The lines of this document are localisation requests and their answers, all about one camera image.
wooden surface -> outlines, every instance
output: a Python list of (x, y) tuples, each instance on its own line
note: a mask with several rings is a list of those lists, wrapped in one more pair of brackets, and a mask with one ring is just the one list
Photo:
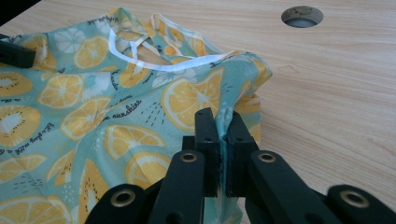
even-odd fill
[(306, 29), (280, 19), (291, 0), (43, 0), (0, 34), (47, 32), (125, 7), (262, 56), (274, 76), (262, 96), (261, 149), (273, 150), (311, 187), (349, 184), (396, 210), (396, 2), (311, 1), (324, 20)]

apron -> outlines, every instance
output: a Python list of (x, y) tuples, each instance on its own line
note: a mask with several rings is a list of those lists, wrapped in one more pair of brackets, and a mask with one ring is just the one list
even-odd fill
[[(34, 50), (35, 62), (0, 64), (0, 222), (84, 223), (107, 190), (146, 189), (194, 135), (202, 108), (220, 137), (235, 110), (260, 141), (255, 91), (272, 75), (267, 63), (162, 15), (144, 22), (115, 8), (2, 41)], [(205, 199), (204, 223), (241, 216), (237, 199)]]

kiwi print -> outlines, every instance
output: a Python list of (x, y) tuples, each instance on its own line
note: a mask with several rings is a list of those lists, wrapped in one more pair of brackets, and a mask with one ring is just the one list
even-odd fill
[(84, 223), (93, 207), (108, 191), (106, 181), (91, 160), (86, 160), (85, 162), (84, 174), (79, 187), (78, 220), (79, 223)]
[(0, 106), (0, 146), (15, 147), (37, 129), (40, 112), (26, 105)]
[(0, 73), (0, 96), (14, 96), (32, 89), (32, 82), (15, 72)]
[(76, 154), (76, 149), (73, 149), (64, 154), (59, 160), (52, 164), (47, 171), (46, 179), (49, 181), (51, 178), (55, 178), (55, 186), (63, 185), (70, 182), (71, 172), (73, 166), (73, 160)]
[(120, 73), (120, 85), (123, 88), (131, 88), (141, 82), (148, 73), (149, 70), (147, 68), (128, 63), (127, 68)]

fabric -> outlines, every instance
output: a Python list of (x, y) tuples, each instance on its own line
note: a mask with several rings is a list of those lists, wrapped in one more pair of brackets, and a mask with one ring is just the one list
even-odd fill
[[(116, 8), (3, 41), (36, 56), (30, 69), (0, 64), (2, 223), (84, 223), (108, 189), (147, 188), (164, 177), (205, 107), (219, 136), (236, 110), (260, 141), (254, 93), (271, 76), (264, 60), (225, 53), (162, 15), (145, 23)], [(167, 64), (148, 62), (155, 57)], [(236, 199), (205, 199), (205, 223), (240, 219)]]

printed fabric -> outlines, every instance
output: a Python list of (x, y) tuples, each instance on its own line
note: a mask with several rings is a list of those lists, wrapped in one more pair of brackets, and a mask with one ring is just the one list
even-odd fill
[[(116, 8), (2, 41), (36, 52), (30, 69), (0, 64), (2, 223), (84, 223), (107, 190), (146, 189), (194, 135), (202, 108), (211, 107), (219, 136), (235, 110), (260, 141), (255, 91), (271, 76), (266, 62), (225, 53), (162, 15), (144, 22)], [(205, 199), (204, 223), (241, 214), (222, 193)]]

